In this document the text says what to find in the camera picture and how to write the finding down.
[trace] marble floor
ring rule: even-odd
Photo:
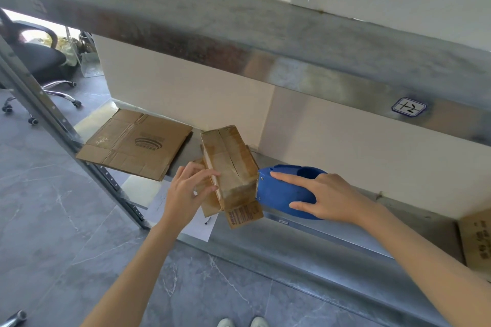
[[[72,124],[110,98],[103,76],[66,90],[83,103],[53,101]],[[0,100],[8,96],[0,91]],[[79,325],[146,236],[16,101],[0,113],[0,321],[18,309],[26,326]],[[116,173],[122,183],[127,177]],[[372,321],[176,243],[142,326],[375,327]]]

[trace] flattened cardboard box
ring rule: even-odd
[[[141,112],[118,110],[77,158],[162,181],[193,127]]]
[[[201,140],[203,163],[221,173],[201,186],[218,186],[202,206],[205,216],[224,211],[232,229],[264,217],[255,200],[258,167],[236,126],[203,132]]]
[[[491,209],[459,220],[467,266],[491,282]]]

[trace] person's left arm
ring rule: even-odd
[[[217,189],[207,187],[194,196],[197,184],[219,175],[200,164],[179,167],[170,184],[162,218],[148,234],[135,257],[85,318],[81,327],[138,327],[167,254],[202,201]]]

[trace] white paper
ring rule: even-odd
[[[148,210],[143,213],[144,218],[150,221],[151,224],[155,225],[163,215],[169,186],[169,181],[162,181],[162,186],[159,192],[150,203]],[[207,242],[210,239],[213,226],[217,221],[217,216],[218,214],[214,214],[211,217],[205,217],[203,210],[201,207],[199,207],[191,222],[181,231],[181,233]]]

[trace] chair armrest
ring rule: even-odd
[[[46,32],[51,37],[51,48],[55,49],[58,44],[58,36],[54,33],[53,30],[50,30],[48,27],[40,26],[39,24],[23,22],[23,21],[15,21],[13,23],[14,27],[17,29],[17,34],[20,34],[22,31],[28,30],[39,30]]]

